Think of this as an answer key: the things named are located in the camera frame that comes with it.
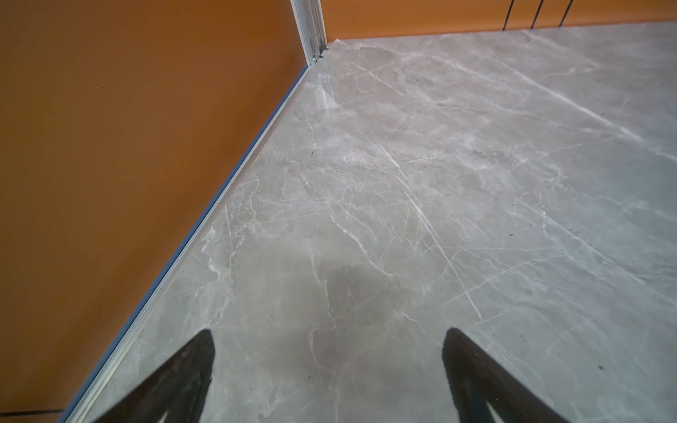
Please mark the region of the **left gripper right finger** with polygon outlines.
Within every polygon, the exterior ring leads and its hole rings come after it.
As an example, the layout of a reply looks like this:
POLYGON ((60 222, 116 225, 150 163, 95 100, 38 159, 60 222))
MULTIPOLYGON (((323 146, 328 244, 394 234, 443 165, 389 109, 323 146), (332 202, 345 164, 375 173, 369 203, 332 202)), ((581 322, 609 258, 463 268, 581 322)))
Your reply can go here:
POLYGON ((458 328, 446 332, 442 359, 461 422, 564 422, 458 328))

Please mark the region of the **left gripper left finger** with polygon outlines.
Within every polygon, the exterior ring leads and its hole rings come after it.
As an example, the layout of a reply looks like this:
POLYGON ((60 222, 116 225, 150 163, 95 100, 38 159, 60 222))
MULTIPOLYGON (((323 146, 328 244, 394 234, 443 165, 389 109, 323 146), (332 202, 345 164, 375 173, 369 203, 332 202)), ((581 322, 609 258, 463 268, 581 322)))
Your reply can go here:
POLYGON ((99 422, 198 422, 210 388, 213 334, 199 331, 99 422))

